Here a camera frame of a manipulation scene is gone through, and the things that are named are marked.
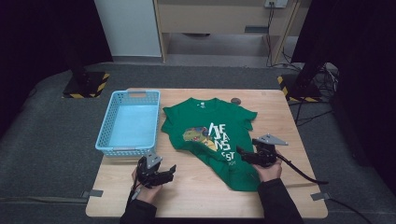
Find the basket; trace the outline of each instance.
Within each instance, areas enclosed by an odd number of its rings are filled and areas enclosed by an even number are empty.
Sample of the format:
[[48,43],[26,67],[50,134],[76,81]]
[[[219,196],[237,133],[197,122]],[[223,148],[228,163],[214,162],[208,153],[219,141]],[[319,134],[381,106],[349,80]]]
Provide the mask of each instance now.
[[142,156],[155,151],[160,114],[159,91],[114,91],[96,149],[107,157]]

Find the green t-shirt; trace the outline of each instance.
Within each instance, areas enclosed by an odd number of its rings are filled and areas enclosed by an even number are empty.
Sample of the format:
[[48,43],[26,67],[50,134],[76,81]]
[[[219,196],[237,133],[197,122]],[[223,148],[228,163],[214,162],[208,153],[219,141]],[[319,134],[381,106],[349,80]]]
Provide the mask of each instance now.
[[236,146],[253,151],[248,131],[257,112],[218,98],[190,98],[165,107],[162,131],[169,134],[175,149],[190,151],[231,188],[256,191],[260,179],[254,168],[236,152]]

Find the power outlet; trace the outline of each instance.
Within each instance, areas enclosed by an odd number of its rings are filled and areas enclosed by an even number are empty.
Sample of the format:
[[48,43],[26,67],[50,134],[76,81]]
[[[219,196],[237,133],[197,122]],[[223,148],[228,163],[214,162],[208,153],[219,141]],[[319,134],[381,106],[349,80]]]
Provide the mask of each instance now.
[[265,7],[286,7],[288,4],[288,0],[266,0],[264,6]]

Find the gray carpet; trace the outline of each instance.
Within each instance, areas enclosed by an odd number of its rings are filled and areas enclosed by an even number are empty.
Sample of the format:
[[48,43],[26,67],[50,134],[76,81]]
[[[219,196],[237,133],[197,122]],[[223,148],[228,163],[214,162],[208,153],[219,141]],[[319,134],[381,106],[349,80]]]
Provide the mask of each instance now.
[[[110,78],[98,98],[64,99],[62,91],[71,74],[64,72],[38,83],[21,113],[0,139],[0,198],[78,198],[92,188],[102,159],[94,148],[111,92],[138,88],[279,89],[276,77],[290,70],[161,65],[89,66]],[[295,115],[298,106],[291,105]],[[331,110],[327,104],[302,106],[300,118]],[[332,197],[362,212],[373,223],[396,223],[395,196],[375,170],[360,167],[332,114],[299,127],[308,157],[321,186]],[[364,223],[352,211],[327,201],[329,215],[306,223]],[[0,203],[0,223],[117,223],[114,218],[90,218],[78,203]],[[202,220],[180,220],[200,222]],[[258,220],[243,220],[259,223]],[[210,220],[210,223],[221,220]],[[158,223],[175,223],[159,219]]]

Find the hand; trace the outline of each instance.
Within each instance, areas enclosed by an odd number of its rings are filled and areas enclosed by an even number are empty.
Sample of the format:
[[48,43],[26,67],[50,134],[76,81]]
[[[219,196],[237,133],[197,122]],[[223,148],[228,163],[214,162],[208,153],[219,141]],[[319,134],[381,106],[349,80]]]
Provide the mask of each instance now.
[[262,167],[260,165],[252,164],[252,166],[256,169],[257,173],[259,174],[259,178],[261,182],[270,181],[273,179],[280,178],[282,174],[282,160],[280,158],[276,159],[276,162],[270,167]]
[[[134,171],[132,172],[132,179],[137,178],[136,177],[136,168],[134,168]],[[163,188],[162,185],[159,186],[153,186],[152,189],[148,189],[144,186],[139,186],[140,188],[140,193],[137,195],[136,199],[140,200],[145,203],[152,203],[155,199],[155,196],[160,192],[160,190]]]

